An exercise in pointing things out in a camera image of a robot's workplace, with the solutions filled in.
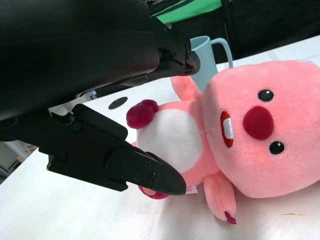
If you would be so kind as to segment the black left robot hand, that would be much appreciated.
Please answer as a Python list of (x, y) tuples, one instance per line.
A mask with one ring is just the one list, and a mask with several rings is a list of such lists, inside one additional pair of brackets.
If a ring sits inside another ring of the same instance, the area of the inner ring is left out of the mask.
[(0, 139), (37, 146), (57, 174), (116, 191), (133, 183), (184, 195), (181, 174), (128, 143), (124, 126), (83, 104), (63, 116), (50, 108), (200, 67), (189, 38), (150, 16), (142, 0), (3, 0)]

